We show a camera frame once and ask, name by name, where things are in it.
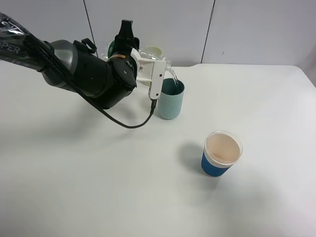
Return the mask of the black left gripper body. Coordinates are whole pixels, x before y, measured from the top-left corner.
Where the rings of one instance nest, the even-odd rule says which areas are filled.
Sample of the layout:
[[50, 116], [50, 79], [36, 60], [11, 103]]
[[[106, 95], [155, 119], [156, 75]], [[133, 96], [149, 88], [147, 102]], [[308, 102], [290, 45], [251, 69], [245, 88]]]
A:
[[131, 54], [133, 50], [139, 50], [140, 40], [137, 37], [127, 38], [116, 35], [111, 46], [112, 50], [108, 51], [108, 64], [111, 64], [114, 59], [124, 59], [139, 65], [137, 57]]

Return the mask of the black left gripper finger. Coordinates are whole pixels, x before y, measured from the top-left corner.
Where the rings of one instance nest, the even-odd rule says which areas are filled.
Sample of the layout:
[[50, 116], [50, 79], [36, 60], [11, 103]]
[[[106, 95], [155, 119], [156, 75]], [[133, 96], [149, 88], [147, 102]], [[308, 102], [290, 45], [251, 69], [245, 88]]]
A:
[[121, 21], [121, 27], [120, 27], [120, 31], [119, 31], [120, 37], [122, 37], [124, 39], [134, 39], [132, 24], [133, 24], [132, 20], [123, 19]]

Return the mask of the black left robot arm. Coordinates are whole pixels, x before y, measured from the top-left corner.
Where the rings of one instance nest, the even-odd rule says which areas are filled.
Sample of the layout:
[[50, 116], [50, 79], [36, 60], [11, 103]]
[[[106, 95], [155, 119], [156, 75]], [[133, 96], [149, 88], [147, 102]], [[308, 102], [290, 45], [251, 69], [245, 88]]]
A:
[[109, 109], [136, 88], [137, 63], [133, 49], [139, 48], [132, 21], [122, 20], [108, 60], [98, 58], [96, 46], [85, 38], [69, 42], [42, 41], [5, 14], [0, 15], [0, 58], [35, 70], [47, 84], [89, 98]]

